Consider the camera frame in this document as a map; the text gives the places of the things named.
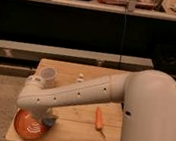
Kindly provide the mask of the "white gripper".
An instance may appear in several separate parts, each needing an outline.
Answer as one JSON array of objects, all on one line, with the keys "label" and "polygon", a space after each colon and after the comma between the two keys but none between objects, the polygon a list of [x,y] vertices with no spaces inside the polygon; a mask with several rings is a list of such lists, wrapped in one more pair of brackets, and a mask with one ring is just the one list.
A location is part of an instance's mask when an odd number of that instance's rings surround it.
[{"label": "white gripper", "polygon": [[54,114],[52,112],[52,109],[46,109],[46,108],[33,108],[30,111],[31,115],[33,116],[36,121],[43,124],[41,121],[45,118],[54,118]]}]

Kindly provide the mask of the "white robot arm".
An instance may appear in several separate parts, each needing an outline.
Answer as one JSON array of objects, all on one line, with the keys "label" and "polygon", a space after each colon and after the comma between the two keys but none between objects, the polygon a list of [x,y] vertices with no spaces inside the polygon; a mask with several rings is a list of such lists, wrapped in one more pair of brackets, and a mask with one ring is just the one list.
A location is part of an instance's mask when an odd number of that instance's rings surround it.
[{"label": "white robot arm", "polygon": [[158,70],[101,76],[45,89],[41,77],[30,76],[17,105],[38,121],[48,109],[97,103],[122,103],[120,141],[176,141],[176,81]]}]

